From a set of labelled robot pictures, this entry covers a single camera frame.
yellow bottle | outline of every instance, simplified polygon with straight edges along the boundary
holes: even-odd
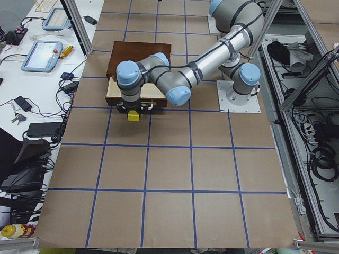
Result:
[[[10,239],[31,237],[35,231],[35,225],[12,224],[1,230],[1,235]]]

brown cardboard surface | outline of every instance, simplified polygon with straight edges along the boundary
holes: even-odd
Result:
[[[194,189],[201,191],[238,190],[233,152],[230,149],[195,148],[192,157]]]
[[[339,24],[314,24],[321,36],[327,51],[333,49],[333,44],[339,43]]]
[[[85,66],[38,224],[42,247],[292,245],[297,229],[260,96],[261,114],[220,113],[215,72],[192,89],[189,103],[153,110],[140,122],[128,122],[100,99],[112,40],[170,43],[172,64],[186,64],[217,39],[189,33],[205,31],[194,22],[203,23],[208,6],[105,1],[97,29],[117,32],[102,40],[101,31],[95,34],[94,46],[103,52]],[[171,28],[158,15],[162,32],[156,32],[157,11],[204,18],[188,17],[183,33],[175,34],[167,31],[182,29],[180,21]],[[142,22],[150,31],[126,30]]]
[[[82,78],[76,91],[73,106],[107,107],[105,95],[108,81],[103,78]]]
[[[301,0],[313,23],[339,24],[339,1],[337,0]]]
[[[243,202],[249,241],[253,248],[293,247],[290,239],[298,239],[298,231],[285,196],[244,194]]]
[[[94,192],[49,190],[34,236],[39,248],[86,245]]]
[[[242,149],[236,151],[236,157],[242,190],[283,192],[286,189],[275,150]]]
[[[62,146],[50,187],[95,188],[102,146]]]
[[[106,147],[99,188],[143,189],[146,150],[144,147]]]
[[[238,194],[198,193],[195,195],[198,245],[203,248],[246,246],[244,222]]]
[[[151,147],[147,189],[190,190],[190,149]]]
[[[144,247],[193,248],[190,193],[148,193]]]
[[[99,192],[89,247],[140,244],[142,193]]]

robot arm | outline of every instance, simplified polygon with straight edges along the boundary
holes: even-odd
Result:
[[[143,113],[145,106],[141,104],[140,89],[144,83],[155,84],[173,105],[181,106],[190,98],[191,88],[215,69],[223,67],[227,69],[223,72],[231,74],[235,71],[238,75],[241,71],[237,68],[239,51],[248,48],[260,34],[263,28],[262,10],[253,0],[213,0],[209,11],[223,37],[179,72],[174,74],[169,70],[170,63],[162,53],[139,62],[123,61],[118,65],[117,80],[123,100],[118,105],[120,112]],[[257,83],[255,79],[258,77],[245,75],[240,82],[251,86]]]

power adapter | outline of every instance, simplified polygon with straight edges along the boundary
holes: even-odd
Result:
[[[91,25],[96,25],[97,24],[97,20],[92,18],[91,16],[85,16],[85,21],[88,22]]]
[[[63,86],[63,91],[65,93],[72,93],[78,88],[78,85],[79,85],[79,81],[73,81],[72,83],[66,86]]]
[[[66,79],[66,80],[71,80],[72,78],[74,78],[74,74],[68,73],[68,72],[63,72],[63,74],[61,74],[60,78]]]

keys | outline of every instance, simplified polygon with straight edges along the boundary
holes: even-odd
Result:
[[[26,121],[27,117],[23,116],[22,114],[15,113],[15,118],[12,119],[12,123],[17,121],[17,125],[19,125],[21,122]]]

